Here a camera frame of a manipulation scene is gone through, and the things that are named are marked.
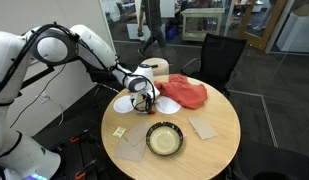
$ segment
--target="small yellow object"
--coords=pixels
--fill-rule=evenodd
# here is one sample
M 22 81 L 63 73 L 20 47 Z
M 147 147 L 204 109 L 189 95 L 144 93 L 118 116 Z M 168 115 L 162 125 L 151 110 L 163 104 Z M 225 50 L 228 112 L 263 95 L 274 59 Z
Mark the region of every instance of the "small yellow object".
M 118 137 L 118 138 L 121 138 L 121 137 L 123 136 L 125 130 L 126 130 L 125 128 L 118 127 L 118 128 L 116 129 L 116 131 L 114 132 L 113 136 L 116 136 L 116 137 Z

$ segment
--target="bowl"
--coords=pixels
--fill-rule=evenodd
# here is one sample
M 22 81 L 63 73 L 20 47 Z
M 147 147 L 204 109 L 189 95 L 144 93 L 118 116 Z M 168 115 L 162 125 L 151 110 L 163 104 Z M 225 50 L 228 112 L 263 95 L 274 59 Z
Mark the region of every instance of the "bowl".
M 183 144 L 183 133 L 170 122 L 159 122 L 149 128 L 146 134 L 148 148 L 158 155 L 171 155 Z

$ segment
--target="white plate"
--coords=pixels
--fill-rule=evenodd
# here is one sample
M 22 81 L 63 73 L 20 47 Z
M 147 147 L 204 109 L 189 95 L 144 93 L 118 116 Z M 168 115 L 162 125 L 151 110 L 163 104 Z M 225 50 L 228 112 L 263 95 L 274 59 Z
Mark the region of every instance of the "white plate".
M 157 154 L 168 155 L 178 150 L 180 137 L 171 127 L 162 126 L 150 135 L 150 146 Z
M 118 98 L 113 104 L 114 110 L 118 113 L 128 113 L 132 111 L 134 108 L 132 106 L 130 97 L 131 96 L 127 95 Z
M 162 96 L 157 100 L 156 109 L 163 114 L 173 114 L 181 109 L 181 105 L 173 99 Z

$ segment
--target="paper plate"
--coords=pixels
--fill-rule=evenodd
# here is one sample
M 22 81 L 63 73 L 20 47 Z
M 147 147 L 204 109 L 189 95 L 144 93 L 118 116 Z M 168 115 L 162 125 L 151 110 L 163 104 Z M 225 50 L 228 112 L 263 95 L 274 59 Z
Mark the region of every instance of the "paper plate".
M 134 108 L 132 106 L 131 100 L 130 100 L 131 96 L 122 96 L 120 98 L 118 98 L 113 105 L 113 108 L 116 112 L 118 113 L 128 113 L 130 111 L 132 111 Z
M 154 124 L 146 134 L 146 144 L 155 154 L 170 155 L 183 144 L 183 134 L 179 127 L 170 122 Z
M 157 100 L 156 109 L 163 114 L 173 114 L 181 109 L 181 105 L 169 97 L 162 96 Z

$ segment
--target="red cloth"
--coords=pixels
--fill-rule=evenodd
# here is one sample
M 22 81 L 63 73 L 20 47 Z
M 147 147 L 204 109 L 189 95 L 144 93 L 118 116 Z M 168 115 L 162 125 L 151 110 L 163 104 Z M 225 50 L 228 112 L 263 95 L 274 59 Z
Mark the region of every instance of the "red cloth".
M 180 74 L 169 75 L 169 82 L 154 82 L 161 95 L 167 96 L 181 106 L 197 109 L 207 100 L 207 92 L 203 84 L 192 85 L 186 76 Z

